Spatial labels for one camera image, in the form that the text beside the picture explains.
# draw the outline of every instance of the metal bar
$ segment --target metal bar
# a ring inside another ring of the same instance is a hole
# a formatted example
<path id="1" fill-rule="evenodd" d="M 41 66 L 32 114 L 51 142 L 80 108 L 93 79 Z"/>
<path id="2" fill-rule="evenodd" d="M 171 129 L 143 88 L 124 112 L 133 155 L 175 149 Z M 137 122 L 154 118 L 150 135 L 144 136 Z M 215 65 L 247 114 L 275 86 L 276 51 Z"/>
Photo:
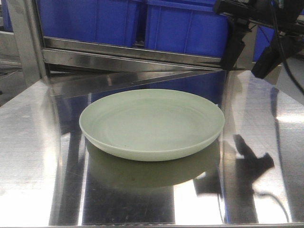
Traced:
<path id="1" fill-rule="evenodd" d="M 49 74 L 41 52 L 44 41 L 36 1 L 9 0 L 7 3 L 25 82 L 30 86 Z"/>
<path id="2" fill-rule="evenodd" d="M 220 58 L 196 56 L 183 53 L 173 53 L 142 48 L 120 47 L 96 43 L 84 43 L 76 40 L 45 37 L 47 48 L 70 51 L 88 52 L 95 54 L 130 57 L 160 62 L 188 64 L 203 67 L 221 68 Z"/>
<path id="3" fill-rule="evenodd" d="M 189 66 L 181 64 L 160 63 L 156 61 L 143 61 L 141 59 L 113 57 L 92 53 L 83 53 L 68 50 L 49 49 L 42 50 L 46 63 L 82 67 L 90 69 L 120 71 L 120 72 L 151 72 L 151 71 L 195 71 L 216 70 L 217 68 Z"/>
<path id="4" fill-rule="evenodd" d="M 202 226 L 182 226 L 182 225 L 116 225 L 115 227 L 132 227 L 132 228 L 303 228 L 304 223 L 290 223 L 290 224 L 242 224 L 242 225 L 202 225 Z M 52 228 L 113 228 L 114 226 L 51 226 Z"/>

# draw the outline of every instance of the reflective surface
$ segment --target reflective surface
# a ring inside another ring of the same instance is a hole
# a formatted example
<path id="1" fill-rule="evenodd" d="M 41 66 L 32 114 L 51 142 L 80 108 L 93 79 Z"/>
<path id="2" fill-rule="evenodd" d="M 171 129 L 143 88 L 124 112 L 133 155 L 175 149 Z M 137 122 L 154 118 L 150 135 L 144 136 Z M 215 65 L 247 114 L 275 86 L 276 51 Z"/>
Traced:
<path id="1" fill-rule="evenodd" d="M 204 73 L 91 75 L 86 84 L 57 77 L 0 107 L 0 226 L 303 226 L 304 107 L 250 72 L 226 81 L 225 72 Z M 140 88 L 219 104 L 223 134 L 195 155 L 156 163 L 88 143 L 78 125 L 82 110 Z"/>

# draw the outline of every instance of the metal surface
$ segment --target metal surface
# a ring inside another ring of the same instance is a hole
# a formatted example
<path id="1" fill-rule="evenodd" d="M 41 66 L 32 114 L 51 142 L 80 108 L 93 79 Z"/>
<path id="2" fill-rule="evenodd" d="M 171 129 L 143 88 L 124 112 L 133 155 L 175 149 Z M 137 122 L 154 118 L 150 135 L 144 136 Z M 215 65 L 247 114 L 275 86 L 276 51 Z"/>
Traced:
<path id="1" fill-rule="evenodd" d="M 0 107 L 0 226 L 303 227 L 304 107 L 249 71 L 225 83 L 225 72 L 202 73 L 86 75 L 86 85 L 81 75 L 57 76 Z M 156 163 L 85 140 L 78 118 L 87 105 L 151 87 L 218 103 L 222 136 L 194 156 Z"/>
<path id="2" fill-rule="evenodd" d="M 188 64 L 203 67 L 220 68 L 220 58 L 172 53 L 142 48 L 120 47 L 96 43 L 84 43 L 75 40 L 45 37 L 47 48 L 87 52 L 142 60 L 154 60 L 167 63 Z"/>
<path id="3" fill-rule="evenodd" d="M 19 52 L 17 49 L 14 33 L 0 31 L 0 40 L 1 40 L 0 53 L 2 55 L 19 57 Z"/>
<path id="4" fill-rule="evenodd" d="M 21 66 L 14 33 L 0 31 L 0 64 Z"/>
<path id="5" fill-rule="evenodd" d="M 193 71 L 204 69 L 218 70 L 211 67 L 170 64 L 148 60 L 143 61 L 141 59 L 114 57 L 59 49 L 45 48 L 42 50 L 42 53 L 45 62 L 49 64 L 115 72 Z"/>
<path id="6" fill-rule="evenodd" d="M 36 1 L 9 0 L 9 15 L 27 86 L 49 74 L 43 61 L 44 46 Z"/>

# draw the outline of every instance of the plate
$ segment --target plate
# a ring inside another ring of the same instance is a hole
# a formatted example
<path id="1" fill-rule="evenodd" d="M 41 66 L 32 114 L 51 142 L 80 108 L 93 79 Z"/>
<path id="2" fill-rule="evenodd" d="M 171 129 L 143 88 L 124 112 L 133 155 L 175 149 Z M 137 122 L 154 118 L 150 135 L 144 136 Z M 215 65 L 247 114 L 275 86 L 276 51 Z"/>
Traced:
<path id="1" fill-rule="evenodd" d="M 85 137 L 97 148 L 137 161 L 186 157 L 210 145 L 224 126 L 211 101 L 177 90 L 140 89 L 101 98 L 80 115 Z"/>

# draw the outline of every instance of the cable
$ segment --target cable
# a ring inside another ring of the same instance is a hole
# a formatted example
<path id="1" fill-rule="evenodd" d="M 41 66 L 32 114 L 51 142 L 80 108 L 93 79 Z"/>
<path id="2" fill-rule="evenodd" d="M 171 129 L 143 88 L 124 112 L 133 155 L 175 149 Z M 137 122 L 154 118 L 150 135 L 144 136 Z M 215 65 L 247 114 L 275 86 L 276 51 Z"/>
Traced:
<path id="1" fill-rule="evenodd" d="M 250 30 L 253 29 L 255 26 L 257 26 L 257 25 L 252 26 L 252 27 L 250 28 Z"/>
<path id="2" fill-rule="evenodd" d="M 300 85 L 300 83 L 296 80 L 296 78 L 293 76 L 293 74 L 291 73 L 291 70 L 290 70 L 290 68 L 288 66 L 288 63 L 287 63 L 287 60 L 286 60 L 285 52 L 284 52 L 282 43 L 280 41 L 279 28 L 278 28 L 278 23 L 277 23 L 277 18 L 276 18 L 276 11 L 275 11 L 275 6 L 274 6 L 274 1 L 269 0 L 269 4 L 270 4 L 270 11 L 271 11 L 271 16 L 272 16 L 273 26 L 274 26 L 274 29 L 275 29 L 275 37 L 276 37 L 276 40 L 277 40 L 277 43 L 278 43 L 279 52 L 280 52 L 280 56 L 281 56 L 284 68 L 285 68 L 285 70 L 287 72 L 287 75 L 289 76 L 290 80 L 294 83 L 294 85 L 298 88 L 298 90 L 304 96 L 304 89 Z"/>

